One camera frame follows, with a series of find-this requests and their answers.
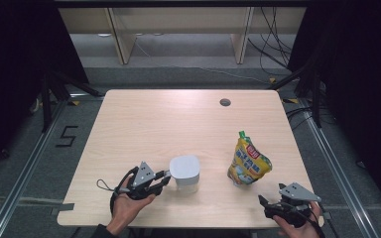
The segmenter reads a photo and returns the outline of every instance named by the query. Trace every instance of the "white bowl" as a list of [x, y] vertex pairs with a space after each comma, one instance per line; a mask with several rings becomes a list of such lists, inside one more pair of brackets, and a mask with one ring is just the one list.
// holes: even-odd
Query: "white bowl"
[[179, 156], [170, 160], [170, 174], [178, 190], [195, 192], [199, 181], [199, 159], [194, 155]]

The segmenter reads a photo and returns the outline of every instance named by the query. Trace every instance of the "black cable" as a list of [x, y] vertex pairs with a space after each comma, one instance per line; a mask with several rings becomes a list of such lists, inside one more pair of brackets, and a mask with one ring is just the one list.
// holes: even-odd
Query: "black cable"
[[324, 233], [323, 231], [321, 230], [319, 224], [318, 224], [318, 218], [315, 216], [317, 222], [314, 222], [312, 221], [310, 218], [306, 217], [305, 215], [303, 215], [301, 212], [299, 212], [297, 210], [297, 208], [295, 206], [293, 206], [292, 204], [289, 204], [287, 202], [280, 202], [280, 204], [282, 205], [287, 205], [289, 207], [291, 207], [293, 209], [293, 211], [298, 214], [300, 217], [304, 218], [308, 223], [311, 224], [311, 226], [315, 229], [315, 231], [317, 232], [317, 235], [319, 236], [319, 238], [324, 238]]
[[312, 116], [309, 116], [308, 118], [305, 118], [303, 121], [301, 121], [297, 126], [292, 128], [292, 131], [296, 130], [302, 123], [306, 122], [308, 119], [312, 118]]
[[[322, 213], [326, 213], [326, 211], [325, 211], [324, 207], [322, 206], [322, 204], [320, 202], [318, 202], [317, 204], [319, 205], [320, 209], [322, 210]], [[333, 224], [330, 221], [330, 219], [327, 219], [326, 221], [329, 224], [330, 229], [332, 230], [333, 234], [335, 235], [335, 238], [339, 238], [339, 235], [338, 235], [338, 233], [336, 233], [335, 227], [333, 226]]]
[[277, 43], [278, 43], [278, 46], [279, 46], [279, 48], [280, 48], [280, 52], [281, 52], [281, 56], [282, 56], [284, 62], [287, 64], [287, 61], [286, 61], [286, 57], [287, 57], [287, 56], [285, 56], [285, 55], [283, 54], [283, 51], [284, 51], [284, 50], [283, 50], [283, 48], [281, 47], [281, 44], [280, 44], [281, 41], [280, 41], [280, 39], [279, 39], [278, 36], [277, 36], [277, 21], [276, 21], [277, 8], [273, 7], [273, 22], [272, 22], [271, 25], [270, 25], [270, 22], [268, 21], [268, 18], [266, 17], [265, 12], [264, 12], [264, 9], [263, 9], [262, 7], [261, 7], [261, 11], [262, 11], [262, 15], [264, 16], [265, 21], [267, 22], [268, 28], [269, 28], [269, 30], [270, 30], [266, 42], [268, 42], [269, 37], [270, 37], [271, 34], [272, 34], [273, 37], [275, 38], [275, 40], [276, 40]]
[[318, 217], [314, 214], [314, 212], [313, 212], [312, 210], [311, 210], [311, 215], [314, 216], [315, 221], [317, 222], [317, 224], [319, 224], [319, 219], [318, 219]]
[[[123, 179], [119, 182], [119, 185], [118, 185], [117, 187], [119, 188], [119, 187], [123, 184], [123, 182], [124, 182], [130, 175], [136, 173], [138, 170], [139, 170], [138, 167], [135, 167], [134, 169], [130, 170], [130, 171], [123, 177]], [[102, 181], [106, 187], [100, 186], [100, 184], [98, 184], [100, 181]], [[115, 189], [110, 188], [110, 187], [107, 185], [107, 183], [106, 183], [103, 179], [101, 179], [101, 178], [97, 180], [97, 183], [96, 183], [96, 184], [97, 184], [97, 186], [100, 187], [101, 189], [116, 192]]]
[[289, 75], [288, 73], [275, 73], [275, 72], [267, 71], [267, 69], [265, 69], [264, 65], [262, 65], [262, 53], [261, 53], [261, 56], [259, 57], [259, 64], [261, 65], [261, 69], [270, 75], [277, 75], [277, 76], [288, 76]]
[[[274, 18], [276, 17], [277, 15], [277, 8], [275, 8], [275, 15], [274, 15]], [[283, 44], [284, 47], [286, 47], [287, 49], [289, 49], [290, 51], [292, 50], [292, 48], [290, 48], [289, 46], [287, 46], [283, 41], [280, 40], [280, 38], [278, 37], [278, 30], [277, 30], [277, 22], [275, 22], [275, 36], [276, 36], [276, 39], [277, 39], [277, 43], [281, 46], [281, 44]]]
[[74, 231], [73, 234], [70, 236], [70, 238], [74, 238], [74, 237], [76, 237], [76, 235], [78, 234], [78, 232], [79, 232], [80, 229], [81, 229], [80, 227], [76, 227], [75, 231]]
[[266, 52], [262, 51], [261, 49], [259, 49], [257, 46], [255, 46], [255, 44], [252, 43], [252, 41], [250, 41], [250, 39], [247, 39], [247, 41], [258, 51], [260, 52], [261, 54], [267, 56], [269, 59], [273, 60], [274, 62], [276, 62], [277, 64], [279, 64], [280, 66], [282, 67], [286, 67], [285, 64], [281, 63], [280, 61], [278, 61], [277, 59], [275, 59], [274, 57], [272, 57], [271, 55], [267, 54]]
[[287, 116], [287, 119], [289, 120], [289, 123], [290, 123], [295, 115], [299, 114], [300, 112], [310, 111], [310, 110], [312, 110], [311, 107], [304, 107], [304, 108], [295, 109], [293, 111], [289, 111], [288, 114], [290, 115]]
[[264, 43], [265, 43], [268, 47], [270, 47], [271, 49], [273, 49], [273, 50], [275, 50], [275, 51], [278, 51], [278, 52], [281, 51], [280, 49], [271, 46], [271, 45], [265, 40], [265, 38], [262, 36], [262, 34], [260, 34], [260, 36], [261, 36], [261, 39], [264, 41]]
[[273, 29], [271, 29], [271, 31], [273, 33], [275, 40], [277, 41], [278, 47], [280, 48], [281, 57], [283, 58], [284, 63], [288, 64], [287, 61], [289, 60], [289, 58], [287, 57], [286, 54], [284, 54], [284, 49], [281, 47], [280, 39], [278, 38], [277, 21], [276, 21], [277, 8], [276, 7], [272, 9], [272, 14], [273, 14], [274, 21], [272, 22], [271, 27], [275, 29], [275, 33]]

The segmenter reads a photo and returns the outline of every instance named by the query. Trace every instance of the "hole in table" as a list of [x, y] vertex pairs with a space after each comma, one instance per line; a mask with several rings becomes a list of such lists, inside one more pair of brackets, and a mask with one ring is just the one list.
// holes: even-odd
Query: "hole in table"
[[219, 100], [219, 104], [221, 104], [221, 106], [229, 106], [231, 104], [231, 101], [227, 98], [222, 98], [221, 100]]

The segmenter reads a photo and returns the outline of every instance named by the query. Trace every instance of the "gray floor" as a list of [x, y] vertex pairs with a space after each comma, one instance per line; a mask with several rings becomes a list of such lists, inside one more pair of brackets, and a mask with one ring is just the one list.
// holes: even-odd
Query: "gray floor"
[[[250, 38], [258, 46], [262, 46], [258, 36]], [[263, 66], [268, 72], [262, 70], [259, 54], [250, 46], [246, 51], [244, 64], [236, 64], [227, 35], [139, 36], [137, 41], [139, 46], [150, 57], [135, 47], [127, 65], [119, 64], [110, 37], [74, 35], [72, 39], [91, 85], [101, 91], [110, 88], [265, 89], [270, 77], [278, 79], [283, 77], [274, 76], [271, 72], [289, 73], [268, 59], [262, 59]], [[294, 36], [282, 36], [282, 40], [290, 46]], [[269, 49], [268, 52], [282, 60], [276, 51]], [[281, 88], [279, 92], [282, 98], [294, 98], [293, 89], [296, 84], [294, 81]], [[82, 93], [75, 88], [71, 88], [70, 91]], [[101, 100], [87, 98], [78, 100], [80, 102], [77, 106], [68, 105], [63, 109], [3, 237], [70, 237], [75, 232], [76, 227], [58, 225], [53, 209], [58, 208], [63, 202], [101, 105]], [[284, 103], [283, 106], [289, 111], [299, 108], [300, 104]], [[355, 164], [357, 155], [333, 118], [326, 110], [322, 110], [321, 115], [322, 131], [381, 237], [381, 193], [368, 172]], [[296, 115], [290, 124], [295, 128], [294, 136], [314, 190], [322, 197], [324, 207], [332, 213], [332, 222], [339, 237], [363, 237], [354, 219], [355, 216], [327, 166], [312, 130], [305, 121], [305, 115], [303, 113]], [[0, 161], [0, 206], [34, 150], [42, 126], [43, 116], [40, 109], [32, 117], [26, 118], [19, 133], [9, 145], [11, 157]], [[75, 136], [75, 140], [72, 147], [58, 148], [56, 145], [66, 143], [66, 139], [61, 139], [65, 126], [77, 126], [68, 131], [70, 135]], [[76, 237], [87, 237], [93, 229], [94, 227], [82, 227]], [[327, 224], [323, 231], [326, 237], [333, 237]], [[182, 234], [175, 230], [154, 233], [158, 235], [157, 237], [179, 237]], [[258, 237], [279, 237], [277, 229], [259, 230], [256, 233]]]

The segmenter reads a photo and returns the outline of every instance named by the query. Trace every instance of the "floor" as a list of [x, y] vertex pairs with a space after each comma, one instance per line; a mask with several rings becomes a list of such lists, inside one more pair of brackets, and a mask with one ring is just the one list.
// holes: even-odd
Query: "floor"
[[[228, 35], [142, 35], [138, 36], [130, 62], [120, 65], [111, 37], [72, 35], [86, 70], [90, 85], [100, 91], [110, 88], [239, 88], [265, 89], [271, 79], [280, 80], [289, 72], [267, 57], [261, 57], [248, 46], [244, 64], [236, 64]], [[280, 36], [291, 47], [294, 36]], [[263, 47], [260, 36], [250, 36]], [[285, 63], [280, 52], [266, 48], [267, 53]], [[293, 81], [280, 89], [282, 99], [295, 99]], [[1, 237], [89, 237], [95, 227], [62, 227], [57, 223], [58, 209], [73, 177], [101, 99], [81, 96], [83, 92], [69, 88], [77, 97], [74, 103], [55, 105], [55, 124], [49, 134], [42, 134], [43, 114], [39, 107], [26, 118], [8, 145], [11, 156], [0, 160], [0, 211], [13, 187], [20, 190], [13, 210], [3, 223]], [[283, 103], [286, 111], [309, 106], [310, 99]], [[315, 193], [332, 214], [339, 237], [381, 237], [381, 193], [366, 169], [359, 167], [355, 151], [339, 130], [337, 121], [321, 107], [321, 129], [317, 129], [309, 111], [289, 118], [294, 136], [307, 168]], [[66, 126], [74, 135], [71, 147], [61, 138]], [[44, 146], [37, 147], [38, 142]], [[32, 165], [24, 183], [25, 165]], [[334, 237], [330, 227], [323, 227], [326, 237]], [[128, 237], [125, 231], [122, 237]], [[277, 229], [235, 230], [159, 230], [152, 237], [279, 237]]]

